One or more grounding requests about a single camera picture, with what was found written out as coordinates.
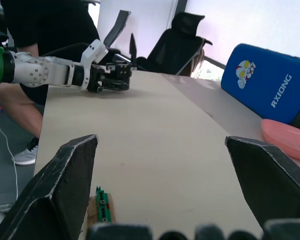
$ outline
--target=table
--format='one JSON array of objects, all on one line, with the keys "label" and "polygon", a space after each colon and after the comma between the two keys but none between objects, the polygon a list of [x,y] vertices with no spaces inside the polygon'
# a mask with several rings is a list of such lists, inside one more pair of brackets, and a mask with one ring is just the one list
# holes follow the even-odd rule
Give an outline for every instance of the table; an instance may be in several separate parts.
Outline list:
[{"label": "table", "polygon": [[260,124],[206,80],[136,71],[126,92],[50,87],[35,172],[64,143],[98,134],[91,195],[111,193],[118,223],[149,225],[155,238],[171,229],[192,238],[202,223],[259,237],[224,141],[261,138]]}]

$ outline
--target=black shirt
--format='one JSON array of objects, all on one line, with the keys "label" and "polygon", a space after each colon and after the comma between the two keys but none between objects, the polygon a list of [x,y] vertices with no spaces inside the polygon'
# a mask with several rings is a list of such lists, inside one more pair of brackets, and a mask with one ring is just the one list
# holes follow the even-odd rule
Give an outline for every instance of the black shirt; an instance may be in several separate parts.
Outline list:
[{"label": "black shirt", "polygon": [[[99,39],[94,22],[80,0],[1,0],[1,5],[15,46],[37,43],[40,56]],[[56,57],[79,62],[83,50]]]}]

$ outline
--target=green band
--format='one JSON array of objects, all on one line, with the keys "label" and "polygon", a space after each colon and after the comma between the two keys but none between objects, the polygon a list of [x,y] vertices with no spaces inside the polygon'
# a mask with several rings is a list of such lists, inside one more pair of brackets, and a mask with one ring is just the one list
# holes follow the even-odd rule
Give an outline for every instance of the green band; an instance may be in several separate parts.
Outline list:
[{"label": "green band", "polygon": [[3,80],[4,71],[5,71],[5,64],[4,64],[4,57],[3,57],[4,52],[5,52],[4,48],[0,46],[0,83]]}]

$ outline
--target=blue case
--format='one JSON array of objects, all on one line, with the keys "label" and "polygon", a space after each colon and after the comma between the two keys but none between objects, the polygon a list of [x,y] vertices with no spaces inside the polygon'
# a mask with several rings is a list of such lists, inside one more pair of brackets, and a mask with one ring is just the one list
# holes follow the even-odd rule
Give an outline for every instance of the blue case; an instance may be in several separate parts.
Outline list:
[{"label": "blue case", "polygon": [[300,58],[239,44],[221,88],[262,118],[300,128]]}]

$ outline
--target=window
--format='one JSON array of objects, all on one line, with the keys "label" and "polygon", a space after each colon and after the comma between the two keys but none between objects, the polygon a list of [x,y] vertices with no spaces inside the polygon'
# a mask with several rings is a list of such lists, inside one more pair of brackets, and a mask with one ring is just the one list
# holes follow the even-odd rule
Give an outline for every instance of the window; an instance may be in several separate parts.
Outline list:
[{"label": "window", "polygon": [[100,12],[100,3],[96,3],[95,5],[89,4],[88,12],[93,20],[95,27],[97,28]]},{"label": "window", "polygon": [[224,71],[225,70],[222,68],[208,62],[207,60],[204,60],[198,73],[192,75],[191,77],[195,79],[205,79],[220,82]]},{"label": "window", "polygon": [[300,57],[300,0],[188,0],[186,12],[205,15],[197,35],[205,55],[223,65],[240,43]]}]

